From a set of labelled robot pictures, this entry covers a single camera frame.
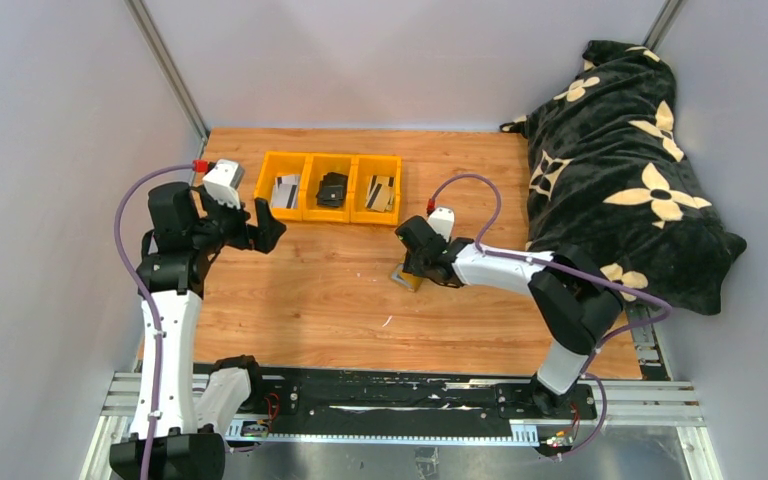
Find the card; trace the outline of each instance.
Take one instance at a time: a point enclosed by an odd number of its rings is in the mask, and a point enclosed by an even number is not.
[[[366,208],[376,212],[386,212],[393,210],[395,179],[393,177],[384,177],[373,175],[369,180],[369,190],[366,195]]]
[[[299,182],[301,175],[284,175],[275,179],[272,187],[271,208],[299,208]]]

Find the white wall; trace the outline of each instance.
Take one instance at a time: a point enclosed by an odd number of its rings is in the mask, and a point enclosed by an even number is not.
[[[0,2],[0,479],[77,478],[140,335],[113,212],[138,176],[196,154],[123,2]]]
[[[725,478],[768,478],[768,2],[690,0],[659,54],[678,76],[677,140],[749,243],[722,314],[683,312],[662,337],[701,395]]]
[[[663,0],[147,0],[211,126],[492,130]]]

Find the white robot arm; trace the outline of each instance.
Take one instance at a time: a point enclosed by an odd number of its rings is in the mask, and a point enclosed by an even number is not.
[[[531,398],[523,400],[553,415],[565,404],[597,342],[622,313],[621,297],[543,265],[562,263],[602,277],[575,247],[517,252],[479,246],[472,239],[452,240],[454,222],[451,209],[436,208],[427,219],[415,216],[399,226],[396,235],[407,248],[404,271],[447,287],[486,285],[533,296],[554,340],[532,380]]]
[[[204,280],[216,255],[226,246],[269,253],[286,231],[264,199],[255,199],[258,225],[240,202],[243,176],[237,163],[220,160],[200,187],[172,182],[149,192],[154,229],[143,242],[137,268],[160,315],[155,329],[147,299],[142,301],[145,347],[137,411],[129,441],[113,445],[110,464],[124,480],[140,478],[147,439],[152,438],[149,478],[219,480],[224,471],[222,438],[240,405],[253,394],[259,379],[252,357],[220,360],[198,402],[193,399],[193,344],[201,312]],[[196,210],[192,190],[199,193],[206,216]],[[147,240],[157,251],[149,254]],[[155,338],[160,336],[160,349]],[[160,376],[151,372],[159,363]],[[152,395],[159,394],[152,409]]]

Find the wooden table surface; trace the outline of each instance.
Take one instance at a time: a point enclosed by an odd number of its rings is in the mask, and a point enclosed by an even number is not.
[[[444,180],[478,172],[503,196],[484,243],[521,250],[525,147],[516,135],[496,133],[217,128],[203,158],[245,167],[240,198],[252,213],[267,150],[400,155],[402,220],[423,215]],[[455,210],[454,235],[474,237],[494,197],[482,183],[462,180],[438,205]],[[393,227],[286,223],[269,255],[222,251],[207,277],[197,361],[249,354],[270,365],[528,375],[544,359],[551,335],[530,297],[430,281],[411,293],[389,280],[404,256]],[[640,378],[630,335],[610,342],[591,371]]]

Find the floral pattern blanket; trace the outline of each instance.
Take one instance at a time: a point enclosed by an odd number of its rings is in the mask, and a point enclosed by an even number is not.
[[[568,88],[501,126],[528,139],[526,248],[578,245],[612,281],[719,313],[746,241],[725,230],[676,143],[672,70],[618,42],[592,41],[582,57]]]

